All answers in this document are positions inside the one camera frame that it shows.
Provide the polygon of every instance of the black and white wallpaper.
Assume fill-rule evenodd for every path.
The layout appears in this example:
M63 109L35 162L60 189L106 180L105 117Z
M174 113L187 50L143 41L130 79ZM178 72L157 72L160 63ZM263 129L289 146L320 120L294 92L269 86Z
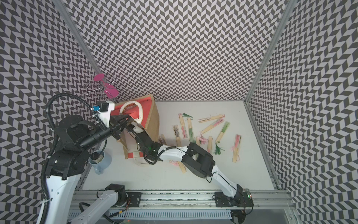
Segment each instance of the black and white wallpaper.
M299 1L249 103L304 223L357 223L357 13Z
M120 100L244 99L287 0L64 0Z
M45 104L59 92L80 95L93 75L51 0L0 1L0 223L36 220L53 140ZM55 119L68 113L88 115L77 101L54 104Z

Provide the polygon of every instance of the white rope handle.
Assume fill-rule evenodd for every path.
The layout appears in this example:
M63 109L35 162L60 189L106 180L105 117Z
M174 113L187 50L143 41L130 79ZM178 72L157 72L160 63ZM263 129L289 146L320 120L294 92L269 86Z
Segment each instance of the white rope handle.
M119 114L122 114L123 113L123 110L126 106L128 106L129 104L135 104L138 106L139 108L139 118L135 118L134 120L140 124L142 123L142 120L143 120L143 107L140 103L138 103L137 101L134 101L134 100L131 100L131 101L128 101L126 102L125 104L123 104L123 106L121 107L121 109L119 110Z

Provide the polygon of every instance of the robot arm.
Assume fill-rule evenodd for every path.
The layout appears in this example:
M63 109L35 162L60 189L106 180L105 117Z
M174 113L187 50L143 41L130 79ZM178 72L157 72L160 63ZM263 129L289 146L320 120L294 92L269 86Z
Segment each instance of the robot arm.
M43 201L38 224L66 223L76 184L84 171L85 162L90 157L88 150L110 136L120 139L120 134L125 128L136 136L140 151L149 164L155 164L158 160L180 161L196 176L211 177L212 182L219 186L223 194L230 199L231 205L238 205L242 197L242 187L230 181L220 171L213 156L206 150L194 143L186 147L168 147L153 142L146 132L137 131L138 128L129 124L132 122L129 115L110 116L110 111L114 110L113 102L101 101L97 105L94 109L99 111L101 128L99 125L84 121L79 115L66 117L56 128L53 128L60 140L58 144L55 144L53 155L48 157L48 164L45 163L45 172L42 172L45 185L43 183L41 185L43 190L49 191L49 199ZM123 205L126 202L125 197L123 185L110 185L106 188L105 194L102 194L94 204L71 223L94 224L111 206Z
M162 161L172 160L179 161L201 178L212 177L212 181L216 184L223 194L227 197L236 198L242 194L242 188L229 180L215 164L213 156L200 146L190 143L185 147L169 147L162 145L158 150Z

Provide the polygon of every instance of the white table surface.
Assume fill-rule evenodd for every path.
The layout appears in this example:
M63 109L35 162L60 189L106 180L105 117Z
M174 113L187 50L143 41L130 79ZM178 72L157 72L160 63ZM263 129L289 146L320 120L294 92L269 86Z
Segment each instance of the white table surface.
M212 121L198 123L198 119L225 114L225 121L230 122L220 147L224 148L221 155L213 155L213 159L220 170L233 182L250 190L274 190L269 173L265 166L255 134L251 127L243 102L214 101L214 102L156 102L160 115L159 134L164 134L168 145L176 145L173 125L180 129L178 113L191 115L194 135L210 125ZM223 123L206 132L204 137L213 137L213 142L219 135ZM235 135L242 135L240 147L240 161L233 163ZM189 138L181 139L182 146L189 144ZM213 183L195 176L187 169L182 173L180 168L168 161L158 161L155 165L138 165L134 159L125 159L121 143L115 138L107 139L106 153L112 156L112 163L101 175L94 172L93 167L83 185L83 190L104 189L110 183L122 184L128 190L218 190Z

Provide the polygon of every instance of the light blue mug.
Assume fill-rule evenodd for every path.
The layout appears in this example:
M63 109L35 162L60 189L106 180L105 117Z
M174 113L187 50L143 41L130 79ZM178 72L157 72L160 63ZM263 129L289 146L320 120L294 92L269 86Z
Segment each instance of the light blue mug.
M107 168L112 162L112 157L108 153L103 151L101 155L103 156L103 159L99 163L95 163L91 158L88 158L88 162L94 167L95 172L98 175L102 174L103 170Z

